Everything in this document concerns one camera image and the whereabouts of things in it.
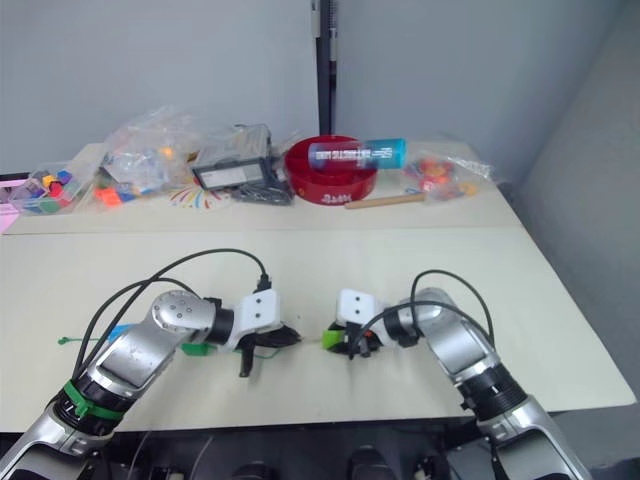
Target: clear plastic bag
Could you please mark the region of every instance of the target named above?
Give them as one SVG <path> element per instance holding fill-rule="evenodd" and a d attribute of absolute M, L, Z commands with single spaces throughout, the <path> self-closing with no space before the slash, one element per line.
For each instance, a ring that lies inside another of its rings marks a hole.
<path fill-rule="evenodd" d="M 491 167 L 428 149 L 412 152 L 402 171 L 407 193 L 426 192 L 433 201 L 472 196 L 494 183 Z"/>
<path fill-rule="evenodd" d="M 204 110 L 163 106 L 109 135 L 101 166 L 135 195 L 175 188 L 190 181 L 188 164 L 203 146 L 224 143 L 235 133 Z"/>

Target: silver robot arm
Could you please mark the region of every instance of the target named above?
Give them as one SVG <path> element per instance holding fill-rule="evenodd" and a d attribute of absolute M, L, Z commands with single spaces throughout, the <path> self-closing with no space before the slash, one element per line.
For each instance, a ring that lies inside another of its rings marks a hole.
<path fill-rule="evenodd" d="M 234 310 L 184 291 L 158 296 L 145 319 L 67 382 L 0 459 L 0 479 L 25 478 L 25 472 L 29 478 L 81 478 L 88 455 L 111 440 L 124 414 L 181 344 L 207 342 L 228 351 L 247 335 L 280 327 L 280 300 L 271 289 L 245 297 Z"/>
<path fill-rule="evenodd" d="M 455 305 L 438 288 L 420 291 L 416 300 Z M 345 327 L 364 325 L 384 310 L 385 305 L 371 295 L 342 290 L 337 323 Z M 479 430 L 490 439 L 502 478 L 532 480 L 551 474 L 571 480 L 592 478 L 556 423 L 511 377 L 482 331 L 458 314 L 438 306 L 416 306 L 416 315 L 414 324 L 410 308 L 391 312 L 371 330 L 382 345 L 393 345 L 402 343 L 403 338 L 417 338 L 417 326 L 442 369 L 464 397 L 463 408 L 475 413 Z"/>

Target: black pole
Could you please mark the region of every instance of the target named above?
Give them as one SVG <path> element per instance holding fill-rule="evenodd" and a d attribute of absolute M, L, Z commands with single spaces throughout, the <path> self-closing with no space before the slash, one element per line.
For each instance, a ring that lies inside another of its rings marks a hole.
<path fill-rule="evenodd" d="M 331 133 L 331 66 L 330 66 L 330 8 L 329 0 L 318 0 L 320 8 L 320 37 L 316 39 L 318 71 L 318 114 L 320 134 Z"/>

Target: table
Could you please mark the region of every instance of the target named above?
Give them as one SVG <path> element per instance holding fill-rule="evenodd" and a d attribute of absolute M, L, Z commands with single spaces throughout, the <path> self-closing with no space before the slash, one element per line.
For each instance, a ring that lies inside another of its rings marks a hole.
<path fill-rule="evenodd" d="M 433 147 L 465 150 L 457 144 Z M 87 148 L 84 154 L 96 154 L 100 146 Z M 382 182 L 374 194 L 385 188 Z M 20 218 L 0 237 L 0 431 L 27 428 L 68 379 L 78 345 L 59 346 L 59 337 L 81 336 L 96 308 L 125 283 L 184 254 L 216 247 L 244 248 L 263 260 L 281 293 L 284 320 L 301 332 L 303 343 L 257 360 L 249 379 L 238 378 L 239 356 L 233 353 L 202 358 L 178 352 L 120 430 L 464 414 L 458 393 L 424 344 L 349 362 L 319 343 L 341 288 L 397 301 L 408 295 L 416 273 L 436 267 L 462 275 L 482 293 L 494 317 L 498 352 L 546 409 L 635 401 L 494 189 L 429 207 L 347 211 L 298 199 L 293 208 L 237 204 L 202 213 L 123 207 L 102 216 Z M 258 276 L 251 262 L 231 255 L 203 258 L 174 273 L 227 304 L 250 293 Z M 453 280 L 429 284 L 445 288 L 462 309 L 482 318 L 474 298 Z M 150 288 L 124 321 L 140 321 L 163 290 Z"/>

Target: gray wall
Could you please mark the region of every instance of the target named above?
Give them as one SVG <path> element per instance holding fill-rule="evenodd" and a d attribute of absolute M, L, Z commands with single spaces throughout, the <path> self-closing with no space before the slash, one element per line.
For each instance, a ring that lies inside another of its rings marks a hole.
<path fill-rule="evenodd" d="M 345 0 L 336 132 L 444 131 L 518 183 L 569 106 L 619 0 Z"/>
<path fill-rule="evenodd" d="M 0 0 L 0 21 L 0 173 L 65 161 L 170 103 L 317 132 L 309 2 Z"/>
<path fill-rule="evenodd" d="M 532 169 L 519 211 L 637 397 L 639 210 L 640 0 L 631 0 Z M 590 463 L 640 456 L 638 405 L 559 422 Z"/>

